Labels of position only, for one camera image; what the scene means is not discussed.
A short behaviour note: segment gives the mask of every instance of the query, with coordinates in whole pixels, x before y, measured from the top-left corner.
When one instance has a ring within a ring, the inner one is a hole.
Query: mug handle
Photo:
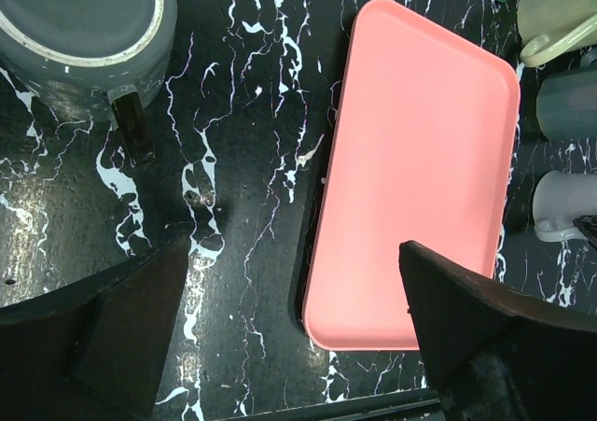
[[[568,34],[542,34],[529,41],[522,49],[521,60],[535,68],[572,49],[587,35],[597,31],[597,14],[584,21]]]
[[[124,85],[110,90],[107,96],[132,166],[154,161],[153,140],[137,89]]]
[[[535,234],[543,242],[562,242],[570,239],[586,239],[574,225],[569,228],[554,227],[554,223],[546,218],[535,223]]]

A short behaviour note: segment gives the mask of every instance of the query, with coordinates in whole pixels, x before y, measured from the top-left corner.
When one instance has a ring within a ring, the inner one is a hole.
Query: pink plastic tray
[[[519,100],[506,62],[393,1],[363,7],[304,305],[314,342],[418,348],[407,240],[493,276]]]

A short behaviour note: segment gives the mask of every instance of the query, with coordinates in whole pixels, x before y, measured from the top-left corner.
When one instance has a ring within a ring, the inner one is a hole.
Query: white cup
[[[539,66],[569,50],[597,44],[597,0],[520,0],[521,59]]]
[[[543,242],[587,238],[574,225],[580,216],[597,215],[597,175],[549,172],[533,198],[535,234]]]

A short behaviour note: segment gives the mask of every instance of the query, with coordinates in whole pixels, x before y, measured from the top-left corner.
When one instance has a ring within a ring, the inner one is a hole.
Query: dark gray cup
[[[597,49],[579,68],[548,77],[537,96],[537,120],[550,141],[597,135]]]

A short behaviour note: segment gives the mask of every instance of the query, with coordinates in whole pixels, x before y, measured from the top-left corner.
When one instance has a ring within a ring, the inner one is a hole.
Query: marble countertop
[[[194,242],[155,419],[340,409],[425,388],[417,353],[327,352],[296,317],[351,24],[367,1],[178,0],[166,82],[147,110],[157,160],[136,168],[108,123],[56,120],[0,64],[0,303],[122,262],[185,223]],[[396,1],[505,58],[521,79],[495,278],[594,312],[597,254],[542,244],[527,220],[543,173],[597,167],[594,139],[550,144],[531,130],[541,80],[578,56],[524,68],[517,0]]]

